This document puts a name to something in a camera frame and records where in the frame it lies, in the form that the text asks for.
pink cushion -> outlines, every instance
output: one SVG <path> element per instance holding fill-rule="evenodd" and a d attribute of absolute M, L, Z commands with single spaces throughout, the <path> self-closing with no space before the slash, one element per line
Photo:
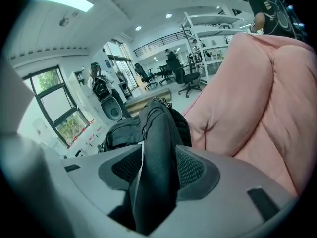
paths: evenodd
<path fill-rule="evenodd" d="M 315 64 L 300 41 L 234 35 L 217 74 L 184 113 L 193 147 L 249 162 L 300 193 L 316 156 Z"/>

green tree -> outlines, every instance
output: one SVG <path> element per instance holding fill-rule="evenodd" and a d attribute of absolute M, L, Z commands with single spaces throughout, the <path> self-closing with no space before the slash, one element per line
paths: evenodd
<path fill-rule="evenodd" d="M 84 124 L 80 121 L 80 118 L 73 116 L 70 120 L 64 121 L 63 124 L 59 126 L 59 133 L 66 140 L 67 143 L 73 141 L 75 136 L 78 136 L 81 130 L 84 128 Z"/>
<path fill-rule="evenodd" d="M 60 84 L 57 70 L 50 70 L 39 75 L 39 83 L 42 91 Z"/>

balcony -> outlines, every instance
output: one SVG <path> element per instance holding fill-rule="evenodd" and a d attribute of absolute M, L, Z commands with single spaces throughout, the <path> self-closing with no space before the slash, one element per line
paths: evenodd
<path fill-rule="evenodd" d="M 188 34 L 191 34 L 190 30 L 186 30 L 185 32 Z M 184 32 L 177 32 L 174 34 L 166 35 L 166 36 L 159 38 L 155 41 L 152 41 L 150 43 L 147 43 L 147 44 L 137 48 L 133 52 L 135 53 L 135 55 L 137 57 L 139 57 L 139 56 L 144 55 L 145 53 L 147 53 L 151 50 L 154 50 L 158 47 L 161 47 L 161 46 L 164 46 L 168 43 L 179 41 L 179 40 L 182 40 L 185 38 L 186 38 L 186 34 Z"/>

office chair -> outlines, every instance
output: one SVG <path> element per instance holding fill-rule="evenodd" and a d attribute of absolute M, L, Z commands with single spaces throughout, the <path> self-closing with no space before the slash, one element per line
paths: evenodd
<path fill-rule="evenodd" d="M 189 66 L 190 64 L 187 66 L 181 66 L 178 59 L 166 60 L 166 63 L 168 65 L 168 67 L 174 72 L 177 84 L 183 84 L 183 83 L 186 84 L 185 88 L 178 91 L 178 95 L 180 95 L 181 92 L 186 91 L 186 98 L 188 98 L 189 97 L 188 92 L 190 90 L 201 91 L 201 88 L 199 85 L 191 85 L 193 83 L 193 80 L 199 78 L 200 73 L 196 72 L 196 73 L 191 73 L 191 74 L 185 75 L 184 68 Z"/>
<path fill-rule="evenodd" d="M 153 77 L 152 76 L 147 76 L 147 74 L 143 70 L 142 66 L 140 66 L 138 63 L 136 63 L 134 66 L 135 66 L 136 73 L 138 73 L 138 75 L 141 77 L 141 81 L 147 83 L 147 86 L 145 86 L 144 89 L 145 88 L 149 89 L 149 87 L 151 85 L 155 85 L 155 86 L 158 85 L 156 82 L 154 82 L 154 83 L 150 82 L 150 80 L 153 79 Z"/>
<path fill-rule="evenodd" d="M 161 75 L 164 78 L 163 80 L 159 82 L 161 86 L 164 81 L 169 81 L 169 80 L 172 81 L 172 79 L 174 78 L 173 76 L 171 77 L 171 75 L 173 74 L 173 71 L 168 67 L 168 65 L 160 66 L 158 68 L 161 70 L 161 72 L 157 74 Z"/>

glass door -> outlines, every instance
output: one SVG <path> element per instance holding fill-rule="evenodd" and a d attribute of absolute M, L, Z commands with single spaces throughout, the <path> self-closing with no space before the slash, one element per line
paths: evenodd
<path fill-rule="evenodd" d="M 113 61 L 117 66 L 117 68 L 123 73 L 125 78 L 128 80 L 128 87 L 130 91 L 134 90 L 138 87 L 135 79 L 129 69 L 128 63 L 126 61 Z"/>

